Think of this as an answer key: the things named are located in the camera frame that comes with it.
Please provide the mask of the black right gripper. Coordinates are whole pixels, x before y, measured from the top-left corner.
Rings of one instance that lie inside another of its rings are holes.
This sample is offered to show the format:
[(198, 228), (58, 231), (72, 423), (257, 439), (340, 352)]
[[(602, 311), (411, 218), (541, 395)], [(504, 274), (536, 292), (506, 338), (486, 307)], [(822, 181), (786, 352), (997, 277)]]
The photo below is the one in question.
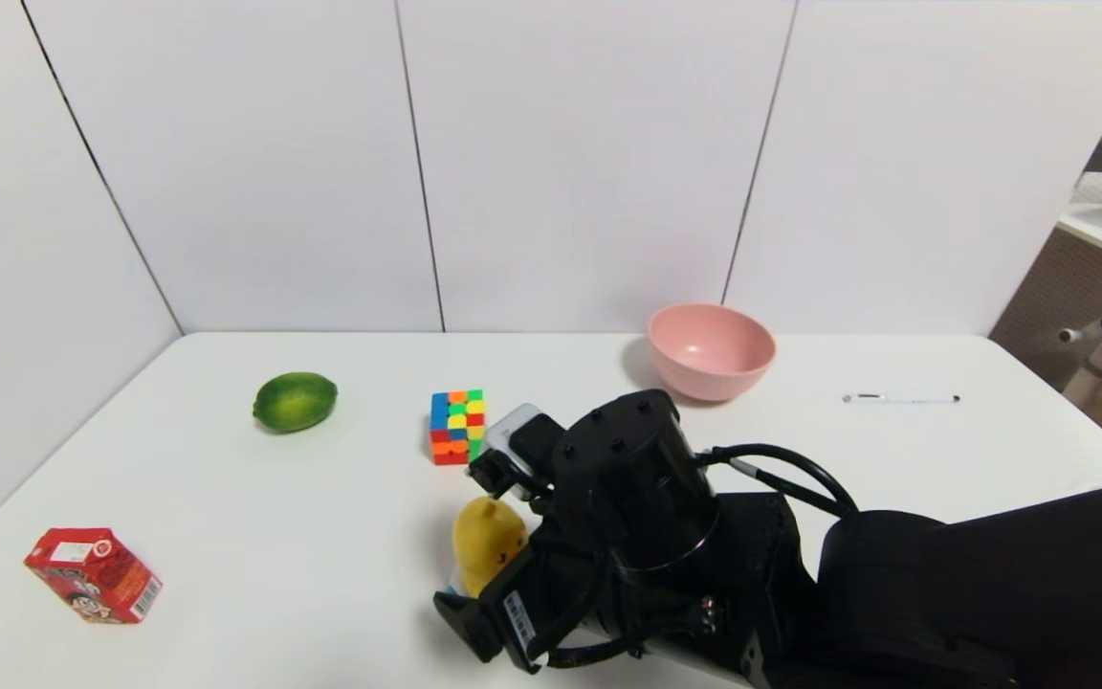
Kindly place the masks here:
[(598, 613), (609, 575), (609, 555), (586, 552), (559, 535), (534, 532), (480, 596), (437, 591), (432, 602), (480, 663), (491, 663), (504, 649), (529, 675), (543, 667), (579, 670), (611, 659), (609, 642), (562, 645)]

